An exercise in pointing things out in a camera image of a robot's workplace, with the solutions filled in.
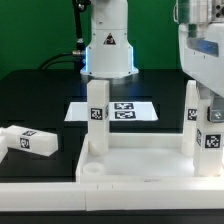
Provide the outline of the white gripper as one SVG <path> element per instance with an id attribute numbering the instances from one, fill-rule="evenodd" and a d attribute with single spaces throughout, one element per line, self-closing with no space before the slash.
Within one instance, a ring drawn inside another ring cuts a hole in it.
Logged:
<path id="1" fill-rule="evenodd" d="M 178 30 L 179 52 L 183 71 L 224 98 L 224 23 L 212 23 L 205 29 L 205 38 L 193 41 L 188 26 Z M 213 98 L 208 107 L 210 122 L 224 122 L 224 99 Z"/>

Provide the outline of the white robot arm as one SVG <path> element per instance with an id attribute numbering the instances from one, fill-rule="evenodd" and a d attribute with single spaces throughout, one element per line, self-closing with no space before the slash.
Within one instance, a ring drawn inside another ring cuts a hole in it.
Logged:
<path id="1" fill-rule="evenodd" d="M 83 75 L 123 78 L 136 74 L 127 40 L 127 0 L 90 0 L 92 38 L 85 48 Z M 212 92 L 208 120 L 224 122 L 224 0 L 176 0 L 183 71 Z"/>

